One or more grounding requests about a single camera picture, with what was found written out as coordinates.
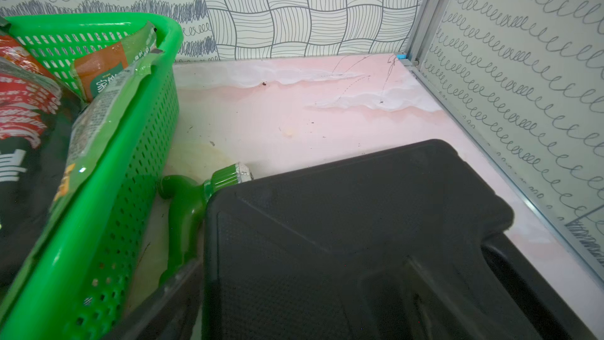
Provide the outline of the red black condiment packet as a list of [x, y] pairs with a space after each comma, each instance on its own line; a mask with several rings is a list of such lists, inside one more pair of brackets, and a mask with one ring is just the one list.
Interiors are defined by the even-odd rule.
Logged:
[[47, 225], [80, 97], [1, 34], [1, 285], [14, 281]]

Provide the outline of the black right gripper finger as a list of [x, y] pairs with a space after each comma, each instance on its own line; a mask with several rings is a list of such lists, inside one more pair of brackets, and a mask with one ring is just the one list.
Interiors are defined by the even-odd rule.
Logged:
[[159, 286], [104, 339], [190, 339], [202, 307], [203, 264], [195, 259]]

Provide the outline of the green brown mushroom soup packet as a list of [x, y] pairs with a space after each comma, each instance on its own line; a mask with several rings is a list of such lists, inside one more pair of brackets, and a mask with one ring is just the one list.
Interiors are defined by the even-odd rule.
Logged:
[[88, 105], [72, 126], [66, 168], [50, 207], [53, 220], [96, 170], [138, 86], [161, 54], [156, 27], [148, 21], [119, 42], [75, 61], [73, 74]]

